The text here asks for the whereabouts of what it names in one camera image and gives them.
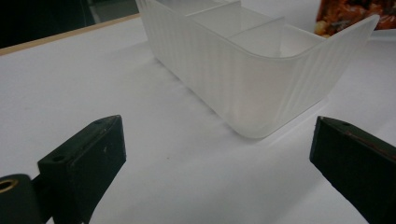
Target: screw hole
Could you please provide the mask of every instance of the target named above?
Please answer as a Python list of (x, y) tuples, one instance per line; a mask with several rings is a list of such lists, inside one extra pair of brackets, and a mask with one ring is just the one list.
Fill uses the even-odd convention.
[(55, 162), (62, 161), (62, 160), (64, 160), (64, 156), (57, 156), (57, 157), (54, 157), (52, 160)]
[(13, 189), (18, 184), (16, 179), (7, 179), (0, 182), (0, 193)]

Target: plastic container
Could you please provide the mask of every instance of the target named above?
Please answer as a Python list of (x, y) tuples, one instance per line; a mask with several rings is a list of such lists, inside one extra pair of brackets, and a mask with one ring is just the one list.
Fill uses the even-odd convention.
[(227, 0), (137, 0), (154, 55), (234, 130), (261, 138), (320, 101), (374, 30), (325, 39)]

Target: white surface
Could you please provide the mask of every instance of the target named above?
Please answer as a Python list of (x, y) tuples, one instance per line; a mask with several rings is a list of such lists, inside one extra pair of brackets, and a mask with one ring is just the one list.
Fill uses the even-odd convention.
[(329, 94), (263, 140), (232, 131), (152, 55), (141, 20), (0, 57), (0, 176), (121, 114), (127, 162), (92, 223), (366, 223), (308, 160), (317, 115), (396, 145), (396, 44), (370, 41)]

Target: ribbed container wall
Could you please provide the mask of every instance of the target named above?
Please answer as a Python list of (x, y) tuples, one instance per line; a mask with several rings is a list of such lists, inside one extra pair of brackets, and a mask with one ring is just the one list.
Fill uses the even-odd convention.
[(233, 129), (250, 138), (267, 136), (326, 96), (378, 20), (361, 21), (326, 40), (285, 25), (278, 38), (280, 51), (298, 45), (292, 42), (295, 36), (306, 36), (313, 44), (272, 57), (235, 45), (196, 22), (193, 13), (180, 14), (157, 0), (137, 4), (154, 55)]

